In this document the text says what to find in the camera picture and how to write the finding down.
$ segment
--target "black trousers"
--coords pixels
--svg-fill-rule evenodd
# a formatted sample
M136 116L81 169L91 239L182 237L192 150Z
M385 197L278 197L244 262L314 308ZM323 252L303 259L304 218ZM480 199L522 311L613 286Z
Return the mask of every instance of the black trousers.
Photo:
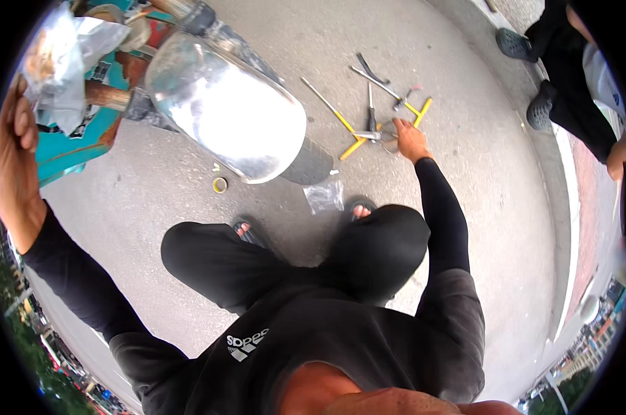
M383 305L419 267L430 235L417 211L389 204L340 229L317 268L281 261L226 224L177 224L166 232L161 256L173 276L232 313L242 314L272 289L297 282Z
M587 89L583 71L587 40L569 24L566 6L566 0L546 0L541 18L525 36L532 45L532 56L541 58L558 91L551 121L578 137L605 164L617 138Z

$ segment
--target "man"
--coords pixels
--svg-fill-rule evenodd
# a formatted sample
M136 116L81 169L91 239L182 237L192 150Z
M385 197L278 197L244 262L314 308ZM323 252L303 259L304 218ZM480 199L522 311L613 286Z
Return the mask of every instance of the man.
M613 180L621 180L626 132L617 140L594 100L625 120L624 100L592 35L567 0L546 0L540 19L525 37L500 29L496 40L511 58L528 62L541 58L548 73L550 80L541 82L539 94L527 107L528 124L534 129L546 128L549 119L559 124L606 165Z
M468 404L484 386L484 317L467 223L409 122L394 120L428 225L405 206L355 201L317 268L280 259L250 218L168 230L166 268L241 315L188 359L149 333L41 199L37 128L26 84L16 83L0 114L0 217L26 264L109 342L146 414L517 413L505 403ZM419 266L426 244L430 276L415 316L380 307Z

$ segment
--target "motorcycle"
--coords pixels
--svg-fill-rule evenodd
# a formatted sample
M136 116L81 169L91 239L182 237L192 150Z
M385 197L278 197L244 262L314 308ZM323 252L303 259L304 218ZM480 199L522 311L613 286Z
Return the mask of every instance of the motorcycle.
M192 138L245 183L283 177L312 185L328 177L334 159L306 137L300 102L206 3L100 3L76 13L121 22L130 33L87 72L83 123L69 136L39 126L41 186L109 151L121 118Z

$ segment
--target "tire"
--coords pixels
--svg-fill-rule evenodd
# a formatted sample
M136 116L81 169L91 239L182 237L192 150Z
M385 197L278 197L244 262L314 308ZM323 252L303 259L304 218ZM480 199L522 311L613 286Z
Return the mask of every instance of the tire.
M329 177L333 168L334 157L305 137L299 154L280 176L298 185L316 185Z

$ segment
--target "plastic bag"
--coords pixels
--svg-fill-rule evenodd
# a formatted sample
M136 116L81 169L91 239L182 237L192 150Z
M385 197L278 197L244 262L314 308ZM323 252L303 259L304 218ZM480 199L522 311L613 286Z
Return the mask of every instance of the plastic bag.
M343 210L343 183L339 180L304 187L304 194L312 214Z
M46 17L21 65L38 122L54 122L67 136L85 114L85 72L130 31L118 23L73 17L68 8L64 1Z

